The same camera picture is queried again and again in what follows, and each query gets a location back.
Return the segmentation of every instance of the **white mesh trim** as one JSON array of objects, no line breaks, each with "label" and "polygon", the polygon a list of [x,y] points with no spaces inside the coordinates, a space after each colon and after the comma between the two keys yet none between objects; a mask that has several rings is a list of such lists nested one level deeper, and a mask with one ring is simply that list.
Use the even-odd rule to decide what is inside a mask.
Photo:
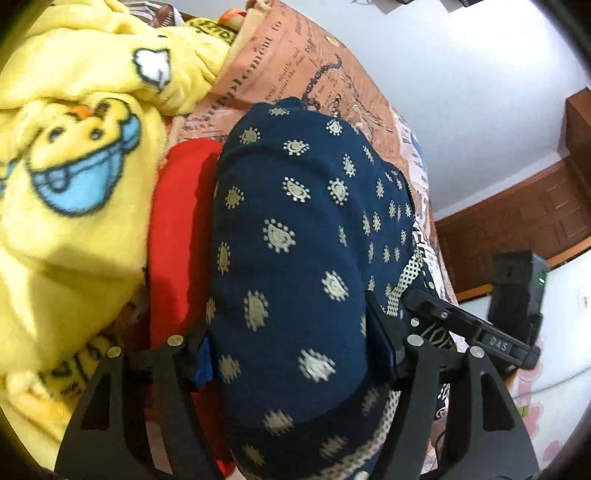
[{"label": "white mesh trim", "polygon": [[398,302],[404,291],[408,286],[418,277],[421,267],[423,266],[423,253],[417,246],[414,249],[414,253],[406,266],[404,267],[400,278],[398,279],[398,285],[394,288],[390,295],[388,295],[388,308],[386,314],[392,317],[398,316]]},{"label": "white mesh trim", "polygon": [[360,469],[367,463],[368,460],[373,458],[384,445],[392,421],[394,420],[394,414],[398,407],[398,400],[400,399],[400,392],[388,392],[388,399],[386,406],[384,407],[384,414],[379,421],[378,428],[374,432],[372,438],[360,446],[354,453],[347,455],[340,461],[336,462],[333,466],[324,468],[315,475],[305,477],[300,480],[344,480],[354,471]]}]

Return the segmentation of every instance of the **paisley pattern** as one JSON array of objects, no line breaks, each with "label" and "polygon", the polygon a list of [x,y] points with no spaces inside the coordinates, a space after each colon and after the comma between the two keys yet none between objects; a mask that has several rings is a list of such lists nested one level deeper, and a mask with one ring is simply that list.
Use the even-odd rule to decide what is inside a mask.
[{"label": "paisley pattern", "polygon": [[217,179],[207,318],[232,453],[256,480],[366,478],[398,397],[368,368],[385,359],[365,290],[434,333],[401,300],[431,291],[405,177],[345,121],[286,99],[238,122]]}]

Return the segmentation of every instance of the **white wall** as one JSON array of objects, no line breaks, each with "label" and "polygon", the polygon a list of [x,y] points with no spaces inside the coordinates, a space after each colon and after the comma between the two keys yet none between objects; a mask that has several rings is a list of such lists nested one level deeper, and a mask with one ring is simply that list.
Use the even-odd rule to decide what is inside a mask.
[{"label": "white wall", "polygon": [[[587,309],[580,306],[580,296],[585,292],[589,296]],[[490,297],[483,297],[461,307],[486,319],[490,303]],[[543,373],[536,381],[537,390],[591,367],[591,251],[548,274],[541,311]]]},{"label": "white wall", "polygon": [[[172,2],[210,17],[241,3]],[[423,149],[436,219],[559,160],[564,101],[586,86],[586,73],[533,1],[287,3],[345,43],[405,116]]]}]

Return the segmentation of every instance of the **metal screw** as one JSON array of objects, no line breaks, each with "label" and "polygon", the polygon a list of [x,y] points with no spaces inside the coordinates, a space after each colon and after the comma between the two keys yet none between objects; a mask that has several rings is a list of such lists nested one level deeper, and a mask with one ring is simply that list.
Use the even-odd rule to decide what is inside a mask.
[{"label": "metal screw", "polygon": [[471,346],[470,347],[470,354],[472,356],[475,356],[476,358],[483,358],[484,357],[484,350],[477,345]]},{"label": "metal screw", "polygon": [[179,346],[183,342],[183,335],[171,335],[170,337],[168,337],[168,340],[166,340],[166,343],[170,346]]},{"label": "metal screw", "polygon": [[420,335],[408,335],[407,342],[412,346],[421,346],[424,340]]},{"label": "metal screw", "polygon": [[118,346],[112,346],[107,350],[107,356],[109,358],[117,358],[119,355],[121,355],[121,348]]}]

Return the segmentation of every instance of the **black device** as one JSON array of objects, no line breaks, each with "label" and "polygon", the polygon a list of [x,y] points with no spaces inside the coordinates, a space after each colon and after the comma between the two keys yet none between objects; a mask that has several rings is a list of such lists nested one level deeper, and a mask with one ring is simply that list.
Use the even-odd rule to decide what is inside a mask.
[{"label": "black device", "polygon": [[471,5],[477,4],[478,2],[482,2],[482,0],[460,0],[460,3],[464,7],[469,7]]},{"label": "black device", "polygon": [[[366,292],[368,341],[381,338],[391,354],[387,381],[400,391],[394,422],[372,480],[417,480],[440,383],[450,384],[450,408],[440,466],[424,480],[525,480],[538,471],[523,422],[491,357],[532,368],[539,349],[443,300],[409,288],[405,307],[464,335],[465,353],[437,349],[408,335]],[[154,351],[111,349],[86,386],[68,425],[56,473],[69,480],[222,480],[190,402],[196,352],[205,322],[174,335]],[[490,340],[501,338],[507,348]],[[174,475],[154,468],[145,431],[144,385],[151,384]]]},{"label": "black device", "polygon": [[533,345],[540,333],[540,309],[548,264],[529,250],[496,254],[488,321],[521,342]]}]

